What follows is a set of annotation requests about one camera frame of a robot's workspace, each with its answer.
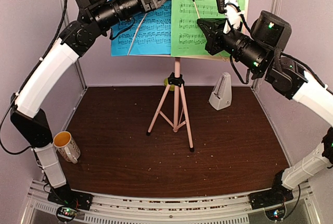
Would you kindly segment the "green sheet music paper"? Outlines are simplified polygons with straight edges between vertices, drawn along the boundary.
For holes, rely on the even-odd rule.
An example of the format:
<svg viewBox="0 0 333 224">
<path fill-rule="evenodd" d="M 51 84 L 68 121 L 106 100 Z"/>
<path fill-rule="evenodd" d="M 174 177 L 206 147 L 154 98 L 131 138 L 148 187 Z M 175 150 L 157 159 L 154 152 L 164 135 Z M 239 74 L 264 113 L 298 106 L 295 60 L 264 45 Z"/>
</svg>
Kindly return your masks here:
<svg viewBox="0 0 333 224">
<path fill-rule="evenodd" d="M 245 9 L 248 0 L 237 0 Z M 200 18 L 224 18 L 216 0 L 171 0 L 171 55 L 174 57 L 206 56 L 206 38 L 197 25 Z"/>
</svg>

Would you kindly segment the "blue sheet music paper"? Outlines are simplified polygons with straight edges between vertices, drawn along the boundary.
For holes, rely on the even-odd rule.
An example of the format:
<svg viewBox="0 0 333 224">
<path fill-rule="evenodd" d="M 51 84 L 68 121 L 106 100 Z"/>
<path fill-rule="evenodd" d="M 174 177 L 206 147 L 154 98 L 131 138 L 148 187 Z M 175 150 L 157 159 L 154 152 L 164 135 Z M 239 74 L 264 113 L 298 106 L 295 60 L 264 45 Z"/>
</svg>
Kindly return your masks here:
<svg viewBox="0 0 333 224">
<path fill-rule="evenodd" d="M 136 15 L 134 18 L 136 20 L 135 24 L 111 42 L 111 56 L 170 55 L 171 0 L 163 4 L 161 8 L 147 14 L 133 42 L 133 37 L 144 18 L 144 14 Z M 123 21 L 112 27 L 114 35 L 131 24 L 132 21 Z"/>
</svg>

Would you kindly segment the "white metronome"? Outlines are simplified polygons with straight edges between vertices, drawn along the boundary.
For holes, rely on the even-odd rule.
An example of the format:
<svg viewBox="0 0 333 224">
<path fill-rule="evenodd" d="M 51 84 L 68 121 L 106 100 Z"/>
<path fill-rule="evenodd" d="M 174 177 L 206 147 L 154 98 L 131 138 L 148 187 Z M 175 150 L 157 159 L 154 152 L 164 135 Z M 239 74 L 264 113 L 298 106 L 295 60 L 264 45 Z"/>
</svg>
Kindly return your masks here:
<svg viewBox="0 0 333 224">
<path fill-rule="evenodd" d="M 231 76 L 228 72 L 221 74 L 209 98 L 210 105 L 215 110 L 227 108 L 232 103 Z"/>
</svg>

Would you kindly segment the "pink music stand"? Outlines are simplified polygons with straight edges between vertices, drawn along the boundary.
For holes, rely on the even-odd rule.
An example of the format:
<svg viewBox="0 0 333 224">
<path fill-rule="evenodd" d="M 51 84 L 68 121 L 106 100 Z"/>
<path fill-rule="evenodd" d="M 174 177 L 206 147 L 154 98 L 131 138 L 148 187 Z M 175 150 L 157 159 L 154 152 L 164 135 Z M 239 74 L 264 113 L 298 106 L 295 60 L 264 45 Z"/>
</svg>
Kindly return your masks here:
<svg viewBox="0 0 333 224">
<path fill-rule="evenodd" d="M 150 123 L 150 126 L 148 128 L 146 135 L 150 136 L 158 116 L 161 115 L 171 125 L 174 132 L 177 132 L 179 130 L 179 128 L 186 125 L 188 141 L 189 141 L 189 150 L 190 150 L 190 152 L 194 152 L 195 148 L 193 145 L 193 138 L 192 138 L 192 134 L 191 134 L 189 115 L 188 115 L 188 109 L 187 109 L 187 103 L 186 103 L 186 96 L 185 96 L 185 89 L 184 89 L 185 82 L 184 82 L 183 76 L 181 74 L 180 57 L 175 57 L 174 72 L 172 72 L 170 74 L 170 76 L 168 77 L 168 82 L 169 82 L 169 85 L 165 87 L 165 90 L 160 99 L 159 105 L 156 109 L 156 112 Z M 173 119 L 173 122 L 161 111 L 163 103 L 169 92 L 170 85 L 174 85 L 174 119 Z M 181 102 L 182 102 L 182 111 L 181 111 L 180 117 L 178 119 L 180 98 L 181 98 Z"/>
</svg>

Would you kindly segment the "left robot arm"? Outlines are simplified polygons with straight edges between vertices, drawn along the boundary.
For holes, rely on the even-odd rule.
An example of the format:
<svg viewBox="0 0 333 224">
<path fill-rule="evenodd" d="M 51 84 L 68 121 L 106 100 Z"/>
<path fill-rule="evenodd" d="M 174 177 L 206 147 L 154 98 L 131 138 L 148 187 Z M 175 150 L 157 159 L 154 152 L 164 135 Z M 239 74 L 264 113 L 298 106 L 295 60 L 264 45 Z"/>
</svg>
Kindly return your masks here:
<svg viewBox="0 0 333 224">
<path fill-rule="evenodd" d="M 78 18 L 56 34 L 45 55 L 14 96 L 10 119 L 36 152 L 54 196 L 63 205 L 75 200 L 53 146 L 41 104 L 66 70 L 82 57 L 99 36 L 140 13 L 157 10 L 168 0 L 75 0 Z"/>
</svg>

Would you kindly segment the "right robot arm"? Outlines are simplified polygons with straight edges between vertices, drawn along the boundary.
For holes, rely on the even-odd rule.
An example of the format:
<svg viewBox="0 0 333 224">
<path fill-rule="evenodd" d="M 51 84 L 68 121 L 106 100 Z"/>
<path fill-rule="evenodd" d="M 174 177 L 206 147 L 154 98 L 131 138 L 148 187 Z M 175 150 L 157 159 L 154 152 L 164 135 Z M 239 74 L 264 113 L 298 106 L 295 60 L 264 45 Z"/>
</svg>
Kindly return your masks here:
<svg viewBox="0 0 333 224">
<path fill-rule="evenodd" d="M 283 51 L 291 25 L 268 11 L 261 11 L 250 35 L 232 26 L 227 18 L 200 18 L 197 25 L 206 37 L 210 55 L 226 51 L 230 63 L 247 67 L 246 80 L 264 78 L 275 91 L 292 99 L 332 124 L 332 91 L 305 63 Z"/>
</svg>

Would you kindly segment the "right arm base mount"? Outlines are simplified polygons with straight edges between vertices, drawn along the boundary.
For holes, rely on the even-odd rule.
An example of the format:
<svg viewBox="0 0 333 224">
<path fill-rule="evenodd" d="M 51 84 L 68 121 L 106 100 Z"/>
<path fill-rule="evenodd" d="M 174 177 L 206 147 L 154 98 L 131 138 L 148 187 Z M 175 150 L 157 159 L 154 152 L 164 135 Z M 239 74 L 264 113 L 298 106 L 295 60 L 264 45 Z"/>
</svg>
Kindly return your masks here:
<svg viewBox="0 0 333 224">
<path fill-rule="evenodd" d="M 292 189 L 276 185 L 271 189 L 249 194 L 252 210 L 265 208 L 267 219 L 273 222 L 283 221 L 293 214 L 299 198 L 300 194 L 295 206 L 290 211 L 287 211 L 286 202 L 293 200 Z"/>
</svg>

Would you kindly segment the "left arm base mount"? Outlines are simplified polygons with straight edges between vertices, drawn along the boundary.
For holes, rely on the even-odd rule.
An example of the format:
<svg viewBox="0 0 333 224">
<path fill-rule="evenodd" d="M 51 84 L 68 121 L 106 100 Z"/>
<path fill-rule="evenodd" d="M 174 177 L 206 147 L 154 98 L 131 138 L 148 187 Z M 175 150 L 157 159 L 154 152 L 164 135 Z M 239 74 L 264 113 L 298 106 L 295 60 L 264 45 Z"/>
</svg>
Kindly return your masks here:
<svg viewBox="0 0 333 224">
<path fill-rule="evenodd" d="M 56 217 L 62 223 L 73 221 L 80 210 L 90 210 L 93 195 L 74 191 L 68 184 L 59 188 L 54 188 L 50 183 L 43 187 L 48 193 L 47 200 L 58 204 L 56 209 Z"/>
</svg>

